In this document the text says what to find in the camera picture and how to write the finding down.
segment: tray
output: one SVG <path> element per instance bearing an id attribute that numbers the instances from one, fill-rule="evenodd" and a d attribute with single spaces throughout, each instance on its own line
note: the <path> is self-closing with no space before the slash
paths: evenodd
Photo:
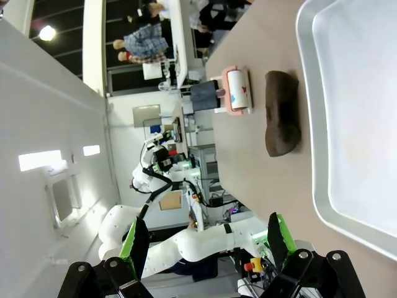
<path id="1" fill-rule="evenodd" d="M 333 229 L 397 260 L 397 1 L 310 0 L 297 16 L 313 200 Z"/>

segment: person in white shirt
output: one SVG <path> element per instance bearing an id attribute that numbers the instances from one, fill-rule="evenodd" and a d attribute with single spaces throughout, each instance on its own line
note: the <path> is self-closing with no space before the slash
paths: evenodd
<path id="1" fill-rule="evenodd" d="M 221 11 L 213 17 L 213 4 L 209 0 L 190 0 L 190 27 L 197 29 L 201 33 L 213 32 L 216 30 L 231 30 L 236 22 L 225 21 L 226 13 Z M 165 19 L 170 19 L 168 0 L 157 0 L 143 5 L 138 14 L 144 18 L 156 17 L 160 15 Z"/>

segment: bolt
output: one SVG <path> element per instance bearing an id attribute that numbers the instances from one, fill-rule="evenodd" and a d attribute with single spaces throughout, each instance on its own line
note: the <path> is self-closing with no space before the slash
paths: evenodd
<path id="1" fill-rule="evenodd" d="M 335 261 L 339 261 L 339 260 L 341 259 L 341 255 L 340 255 L 339 253 L 335 253 L 335 254 L 333 254 L 332 258 L 333 258 Z"/>
<path id="2" fill-rule="evenodd" d="M 308 254 L 307 252 L 305 252 L 305 251 L 302 251 L 302 252 L 299 254 L 299 257 L 300 257 L 301 259 L 306 259 L 308 256 L 309 256 L 309 254 Z"/>

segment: ceiling light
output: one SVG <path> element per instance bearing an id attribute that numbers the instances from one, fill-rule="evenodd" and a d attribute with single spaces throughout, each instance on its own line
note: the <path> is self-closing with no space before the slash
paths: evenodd
<path id="1" fill-rule="evenodd" d="M 49 42 L 54 38 L 55 34 L 55 29 L 50 25 L 47 25 L 40 31 L 38 36 L 40 37 L 40 39 Z"/>

